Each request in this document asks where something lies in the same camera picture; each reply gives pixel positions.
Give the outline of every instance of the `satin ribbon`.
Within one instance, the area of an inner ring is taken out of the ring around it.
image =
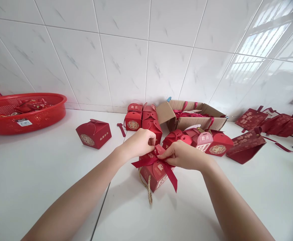
[[[174,166],[171,166],[170,164],[166,163],[165,160],[166,159],[162,160],[157,157],[152,157],[152,158],[142,159],[137,162],[133,162],[131,164],[134,165],[136,168],[140,168],[143,166],[152,165],[153,163],[156,163],[159,161],[163,165],[163,169],[164,169],[165,173],[168,175],[168,178],[170,179],[170,181],[174,187],[174,190],[177,192],[178,180],[177,180],[176,176],[174,175],[173,171],[171,170],[171,168]]]

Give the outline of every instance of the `red candy box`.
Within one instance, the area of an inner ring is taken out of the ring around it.
[[[84,145],[96,149],[100,149],[112,137],[110,125],[95,119],[77,127],[76,132]]]

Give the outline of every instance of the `red plastic basket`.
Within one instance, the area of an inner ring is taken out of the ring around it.
[[[0,117],[0,135],[15,135],[36,131],[59,122],[66,114],[65,105],[67,98],[61,94],[30,93],[6,95],[0,97],[0,114],[9,115],[15,112],[19,100],[31,100],[44,98],[47,104],[53,106],[20,115]],[[21,126],[20,120],[26,119],[28,125]]]

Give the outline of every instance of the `white tiled wall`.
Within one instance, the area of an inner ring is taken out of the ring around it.
[[[293,113],[293,0],[0,0],[0,92]]]

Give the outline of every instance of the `sticker label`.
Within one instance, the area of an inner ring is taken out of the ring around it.
[[[20,126],[30,126],[32,125],[32,122],[30,122],[28,119],[24,118],[24,119],[20,119],[20,120],[16,120],[17,124],[19,124]]]

